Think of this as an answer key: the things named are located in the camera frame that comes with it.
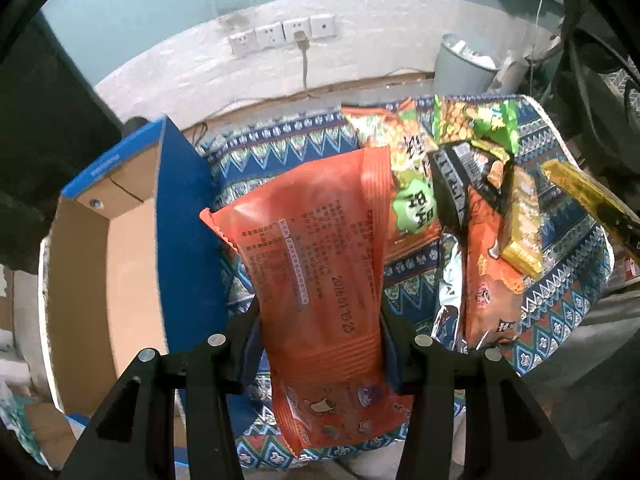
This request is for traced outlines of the red-orange snack bag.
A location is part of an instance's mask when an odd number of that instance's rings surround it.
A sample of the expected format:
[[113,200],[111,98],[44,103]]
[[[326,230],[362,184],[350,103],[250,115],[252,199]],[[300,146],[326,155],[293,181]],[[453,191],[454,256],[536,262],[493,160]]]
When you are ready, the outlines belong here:
[[259,302],[272,406],[294,453],[355,445],[411,414],[383,370],[387,148],[306,162],[201,220],[240,257]]

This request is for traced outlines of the black snack bag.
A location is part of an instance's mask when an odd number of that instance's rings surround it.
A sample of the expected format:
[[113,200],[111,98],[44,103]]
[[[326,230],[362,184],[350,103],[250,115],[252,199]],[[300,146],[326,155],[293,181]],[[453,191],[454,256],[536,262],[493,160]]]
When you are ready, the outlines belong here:
[[513,169],[509,154],[498,156],[500,148],[487,151],[471,142],[442,144],[427,154],[430,163],[438,220],[458,235],[466,233],[471,205],[469,188],[497,214],[506,209],[506,181]]

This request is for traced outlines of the green peanut snack bag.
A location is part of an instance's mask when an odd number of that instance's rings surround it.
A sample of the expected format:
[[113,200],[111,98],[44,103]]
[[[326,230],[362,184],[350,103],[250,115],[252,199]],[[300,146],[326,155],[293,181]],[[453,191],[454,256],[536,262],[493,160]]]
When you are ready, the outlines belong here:
[[515,155],[520,148],[518,100],[434,96],[432,133],[437,144],[485,139]]

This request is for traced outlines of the orange silver snack bag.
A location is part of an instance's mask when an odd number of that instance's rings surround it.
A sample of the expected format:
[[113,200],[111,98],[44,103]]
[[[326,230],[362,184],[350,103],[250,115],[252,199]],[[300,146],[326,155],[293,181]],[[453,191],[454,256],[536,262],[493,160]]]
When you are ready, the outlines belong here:
[[440,238],[437,311],[431,336],[449,350],[467,352],[518,338],[524,278],[500,256],[500,214],[469,188],[466,241]]

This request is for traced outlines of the blue cardboard box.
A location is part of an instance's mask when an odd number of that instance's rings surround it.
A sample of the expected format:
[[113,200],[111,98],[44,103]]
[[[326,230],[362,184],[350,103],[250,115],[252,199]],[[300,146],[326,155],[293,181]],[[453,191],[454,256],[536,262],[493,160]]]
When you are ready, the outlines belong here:
[[62,189],[40,247],[38,312],[55,407],[85,426],[146,347],[189,351],[228,322],[208,163],[168,118]]

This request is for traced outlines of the yellow snack pack upper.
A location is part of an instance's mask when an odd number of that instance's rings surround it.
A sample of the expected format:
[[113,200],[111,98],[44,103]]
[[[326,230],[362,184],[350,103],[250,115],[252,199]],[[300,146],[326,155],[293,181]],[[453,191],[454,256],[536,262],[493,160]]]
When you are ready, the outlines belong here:
[[500,256],[521,274],[539,280],[542,265],[541,218],[535,179],[514,166],[506,214],[500,231]]

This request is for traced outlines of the yellow snack pack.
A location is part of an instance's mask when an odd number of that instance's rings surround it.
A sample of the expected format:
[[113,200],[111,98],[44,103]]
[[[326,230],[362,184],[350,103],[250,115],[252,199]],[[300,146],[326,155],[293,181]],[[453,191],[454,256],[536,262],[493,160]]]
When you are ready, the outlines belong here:
[[541,218],[535,179],[514,166],[506,214],[500,231],[500,256],[521,274],[539,280],[542,265]]
[[544,176],[574,198],[590,216],[639,263],[639,217],[613,192],[569,162],[550,159],[541,165]]

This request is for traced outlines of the orange green snack bag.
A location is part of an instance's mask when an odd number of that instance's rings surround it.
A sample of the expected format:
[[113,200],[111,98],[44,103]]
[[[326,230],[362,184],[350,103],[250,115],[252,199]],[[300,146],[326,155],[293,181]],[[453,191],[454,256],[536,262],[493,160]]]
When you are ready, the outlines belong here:
[[386,260],[421,249],[439,237],[440,224],[428,154],[437,144],[420,123],[416,101],[406,99],[396,110],[344,106],[341,112],[362,148],[390,149],[392,200]]

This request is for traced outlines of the black round device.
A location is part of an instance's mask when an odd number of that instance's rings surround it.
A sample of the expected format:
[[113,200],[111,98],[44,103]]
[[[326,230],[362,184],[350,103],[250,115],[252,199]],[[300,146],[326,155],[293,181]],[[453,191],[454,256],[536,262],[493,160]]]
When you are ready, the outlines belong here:
[[134,116],[126,120],[122,125],[122,136],[126,138],[126,136],[130,136],[130,134],[135,133],[140,128],[144,127],[149,121],[141,116]]

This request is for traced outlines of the yellow snack pack lower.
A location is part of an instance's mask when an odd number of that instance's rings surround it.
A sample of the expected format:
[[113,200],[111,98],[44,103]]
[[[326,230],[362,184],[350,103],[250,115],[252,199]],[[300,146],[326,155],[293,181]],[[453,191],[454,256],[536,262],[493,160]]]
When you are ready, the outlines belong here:
[[544,176],[574,198],[590,216],[639,263],[639,217],[613,192],[569,162],[550,159],[541,165]]

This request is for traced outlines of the light blue trash bin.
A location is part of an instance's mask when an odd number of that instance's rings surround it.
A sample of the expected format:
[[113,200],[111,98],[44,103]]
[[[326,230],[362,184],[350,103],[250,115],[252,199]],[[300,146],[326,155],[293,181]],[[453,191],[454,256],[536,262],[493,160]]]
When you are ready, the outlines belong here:
[[440,40],[433,90],[439,96],[486,93],[501,69],[502,62],[495,55],[448,32]]

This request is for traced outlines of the black chair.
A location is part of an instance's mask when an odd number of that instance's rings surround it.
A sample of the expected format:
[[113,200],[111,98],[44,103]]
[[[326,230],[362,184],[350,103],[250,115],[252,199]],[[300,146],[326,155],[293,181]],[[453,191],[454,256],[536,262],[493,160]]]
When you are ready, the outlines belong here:
[[620,70],[628,92],[639,91],[639,73],[627,49],[589,0],[564,0],[562,54],[546,110],[579,166],[633,210],[639,209],[639,115],[628,96],[616,96],[605,77]]

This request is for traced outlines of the white wall socket strip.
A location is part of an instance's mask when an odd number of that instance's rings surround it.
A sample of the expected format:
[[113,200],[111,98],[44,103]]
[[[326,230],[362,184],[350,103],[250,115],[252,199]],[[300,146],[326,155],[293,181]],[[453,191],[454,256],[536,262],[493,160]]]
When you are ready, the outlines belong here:
[[336,35],[336,16],[326,13],[306,18],[287,18],[247,32],[237,32],[228,37],[228,43],[232,54],[240,58],[261,50],[280,48],[299,41],[332,38]]

